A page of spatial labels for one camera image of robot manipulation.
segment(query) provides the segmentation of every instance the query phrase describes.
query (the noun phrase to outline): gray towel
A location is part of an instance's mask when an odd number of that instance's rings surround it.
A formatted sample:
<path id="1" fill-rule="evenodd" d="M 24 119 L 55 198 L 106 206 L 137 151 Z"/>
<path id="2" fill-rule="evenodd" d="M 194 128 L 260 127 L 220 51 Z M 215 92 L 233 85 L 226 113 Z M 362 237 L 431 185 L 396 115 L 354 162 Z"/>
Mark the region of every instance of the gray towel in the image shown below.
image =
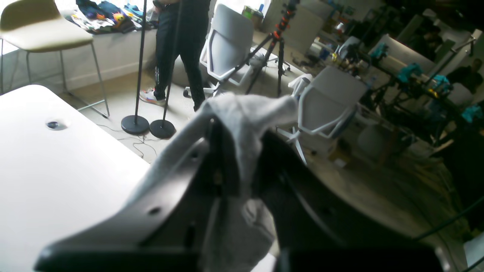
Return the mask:
<path id="1" fill-rule="evenodd" d="M 260 139 L 268 128 L 297 119 L 294 98 L 228 93 L 208 99 L 151 164 L 128 203 L 162 181 L 186 150 L 205 135 L 210 119 L 215 117 L 230 131 L 235 143 L 241 196 L 220 203 L 207 268 L 210 272 L 248 272 L 265 257 L 275 239 L 269 211 L 261 200 L 250 199 L 252 177 L 262 150 Z"/>

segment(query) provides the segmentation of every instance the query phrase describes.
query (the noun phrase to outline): cardboard box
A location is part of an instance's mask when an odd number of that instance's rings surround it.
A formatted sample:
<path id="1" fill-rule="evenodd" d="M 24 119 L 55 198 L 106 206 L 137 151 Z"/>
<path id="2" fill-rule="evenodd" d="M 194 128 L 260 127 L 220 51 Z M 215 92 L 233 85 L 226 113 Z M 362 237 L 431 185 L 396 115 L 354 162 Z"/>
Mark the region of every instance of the cardboard box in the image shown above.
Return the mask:
<path id="1" fill-rule="evenodd" d="M 336 139 L 328 149 L 328 160 L 344 168 L 351 162 L 351 145 L 342 138 Z"/>

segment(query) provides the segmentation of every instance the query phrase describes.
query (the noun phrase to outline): white table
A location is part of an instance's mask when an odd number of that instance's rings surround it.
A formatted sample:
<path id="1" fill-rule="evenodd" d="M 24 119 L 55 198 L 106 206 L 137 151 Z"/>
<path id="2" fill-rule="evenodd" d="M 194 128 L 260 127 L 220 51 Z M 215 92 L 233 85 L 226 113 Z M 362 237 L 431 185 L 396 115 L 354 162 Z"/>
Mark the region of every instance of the white table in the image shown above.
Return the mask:
<path id="1" fill-rule="evenodd" d="M 0 128 L 1 272 L 32 271 L 42 248 L 116 213 L 149 167 L 42 86 L 0 96 Z"/>

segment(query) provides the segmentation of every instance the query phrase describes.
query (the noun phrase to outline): black pole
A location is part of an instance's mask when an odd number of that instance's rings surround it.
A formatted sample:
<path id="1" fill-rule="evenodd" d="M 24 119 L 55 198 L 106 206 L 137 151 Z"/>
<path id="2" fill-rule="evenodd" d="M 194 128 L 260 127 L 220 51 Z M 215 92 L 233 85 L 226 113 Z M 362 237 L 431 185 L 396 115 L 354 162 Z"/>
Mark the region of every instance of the black pole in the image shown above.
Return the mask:
<path id="1" fill-rule="evenodd" d="M 146 5 L 147 0 L 144 2 L 143 8 L 143 22 L 141 24 L 141 48 L 139 51 L 139 67 L 138 67 L 138 85 L 136 91 L 136 108 L 135 114 L 126 116 L 121 121 L 121 128 L 133 135 L 143 134 L 148 131 L 150 128 L 150 123 L 145 118 L 138 116 L 138 107 L 139 107 L 139 92 L 141 90 L 141 74 L 143 72 L 143 52 L 145 47 L 145 30 L 146 30 Z"/>
<path id="2" fill-rule="evenodd" d="M 175 67 L 175 61 L 176 61 L 175 52 L 178 46 L 178 36 L 179 36 L 180 24 L 182 20 L 182 16 L 181 16 L 182 9 L 183 9 L 183 0 L 180 0 L 180 6 L 178 7 L 177 26 L 175 29 L 175 41 L 173 42 L 173 52 L 171 54 L 171 67 L 169 70 L 168 90 L 166 91 L 166 103 L 165 103 L 165 110 L 163 111 L 163 119 L 155 120 L 150 124 L 151 134 L 153 134 L 153 136 L 160 139 L 169 139 L 176 133 L 175 126 L 171 122 L 166 120 L 166 111 L 168 110 L 168 99 L 170 98 L 171 81 L 173 78 L 173 69 Z"/>

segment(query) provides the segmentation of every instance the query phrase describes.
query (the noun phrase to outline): black cable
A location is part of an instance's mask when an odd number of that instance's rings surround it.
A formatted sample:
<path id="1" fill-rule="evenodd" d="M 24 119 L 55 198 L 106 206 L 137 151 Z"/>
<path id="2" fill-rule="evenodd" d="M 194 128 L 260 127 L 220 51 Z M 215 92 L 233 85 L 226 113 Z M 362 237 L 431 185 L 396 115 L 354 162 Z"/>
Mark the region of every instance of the black cable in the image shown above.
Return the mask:
<path id="1" fill-rule="evenodd" d="M 420 208 L 419 205 L 417 205 L 417 203 L 415 203 L 415 201 L 407 196 L 407 194 L 405 193 L 405 190 L 395 181 L 395 179 L 392 179 L 392 181 L 394 182 L 394 184 L 396 185 L 396 187 L 398 188 L 398 190 L 401 192 L 401 194 L 406 198 L 408 199 L 408 201 L 410 201 L 416 208 L 417 210 L 420 212 L 421 216 L 425 219 L 425 221 L 430 225 L 431 228 L 434 228 L 432 222 L 428 219 L 427 215 L 425 214 L 425 212 L 422 210 L 422 208 Z M 452 253 L 450 251 L 450 247 L 448 245 L 448 243 L 444 240 L 444 238 L 440 235 L 440 233 L 437 232 L 437 235 L 439 237 L 439 239 L 444 243 L 444 246 L 445 248 L 447 249 L 447 252 L 449 252 L 449 257 L 452 261 L 452 265 L 454 266 L 454 269 L 455 271 L 459 271 L 457 265 L 455 264 L 455 260 L 454 260 L 454 257 L 452 256 Z"/>
<path id="2" fill-rule="evenodd" d="M 115 130 L 115 129 L 112 129 L 112 128 L 106 126 L 106 125 L 100 125 L 100 124 L 96 124 L 96 125 L 105 127 L 105 128 L 107 128 L 111 131 L 114 131 L 114 132 L 125 133 L 124 130 Z M 117 140 L 122 141 L 122 140 L 134 139 L 134 140 L 140 141 L 139 143 L 133 143 L 133 147 L 141 153 L 142 159 L 144 159 L 145 153 L 143 153 L 143 151 L 139 150 L 135 145 L 146 145 L 146 146 L 150 147 L 151 149 L 153 149 L 155 156 L 158 157 L 158 153 L 156 152 L 156 149 L 154 147 L 152 147 L 151 145 L 147 144 L 145 141 L 156 141 L 156 142 L 158 142 L 159 140 L 146 139 L 146 135 L 142 135 L 142 136 L 138 136 L 138 137 L 140 137 L 141 139 L 140 138 L 134 138 L 134 137 L 126 137 L 126 138 L 121 138 L 121 139 L 117 139 Z"/>
<path id="3" fill-rule="evenodd" d="M 448 219 L 447 221 L 441 223 L 440 225 L 438 225 L 437 227 L 429 230 L 429 231 L 426 231 L 424 233 L 422 233 L 421 235 L 413 238 L 413 240 L 421 240 L 429 235 L 432 235 L 436 232 L 438 232 L 439 230 L 445 228 L 446 226 L 450 225 L 451 223 L 453 223 L 454 221 L 456 221 L 457 219 L 461 218 L 462 216 L 466 215 L 468 212 L 470 212 L 474 207 L 476 207 L 477 205 L 479 205 L 482 201 L 484 201 L 484 196 L 481 197 L 480 199 L 478 199 L 474 204 L 470 205 L 469 207 L 467 207 L 465 210 L 463 210 L 462 212 L 460 212 L 458 215 Z"/>
<path id="4" fill-rule="evenodd" d="M 114 130 L 114 129 L 112 129 L 112 128 L 108 127 L 108 126 L 105 126 L 105 125 L 100 125 L 100 124 L 96 124 L 96 125 L 105 127 L 105 128 L 107 128 L 107 129 L 109 129 L 111 131 L 114 131 L 114 132 L 124 132 L 124 130 Z"/>

